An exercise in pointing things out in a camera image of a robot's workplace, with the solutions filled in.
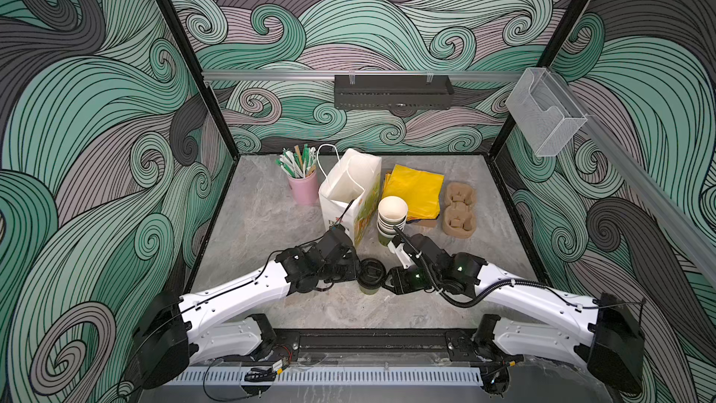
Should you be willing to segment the black cup lid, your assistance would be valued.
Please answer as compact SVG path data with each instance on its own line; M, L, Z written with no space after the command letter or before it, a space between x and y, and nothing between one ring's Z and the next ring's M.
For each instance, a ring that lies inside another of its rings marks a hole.
M359 263L357 282L365 289L381 288L386 280L387 271L378 259L362 259Z

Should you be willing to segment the green paper cup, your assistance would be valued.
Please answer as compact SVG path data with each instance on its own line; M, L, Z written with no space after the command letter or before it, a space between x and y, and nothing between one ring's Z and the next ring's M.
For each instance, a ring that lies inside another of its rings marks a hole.
M375 295L379 290L380 287L363 287L362 285L359 285L360 291L365 295Z

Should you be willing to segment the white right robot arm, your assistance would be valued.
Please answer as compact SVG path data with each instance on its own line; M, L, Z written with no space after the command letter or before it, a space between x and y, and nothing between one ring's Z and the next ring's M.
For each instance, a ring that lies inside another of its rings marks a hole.
M485 316L477 330L495 354L538 356L584 367L622 393L643 391L645 302L624 302L560 291L465 252L450 254L422 235L396 229L388 244L401 264L391 271L393 293L423 290L459 309L490 302L527 315L531 324Z

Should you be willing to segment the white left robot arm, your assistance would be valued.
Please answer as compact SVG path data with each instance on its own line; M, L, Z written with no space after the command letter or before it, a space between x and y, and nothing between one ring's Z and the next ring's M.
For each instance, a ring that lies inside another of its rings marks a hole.
M132 331L139 388L166 384L216 351L260 358L272 347L272 329L253 309L316 291L321 282L354 281L359 263L354 242L337 224L315 240L270 253L258 271L223 285L179 297L158 294Z

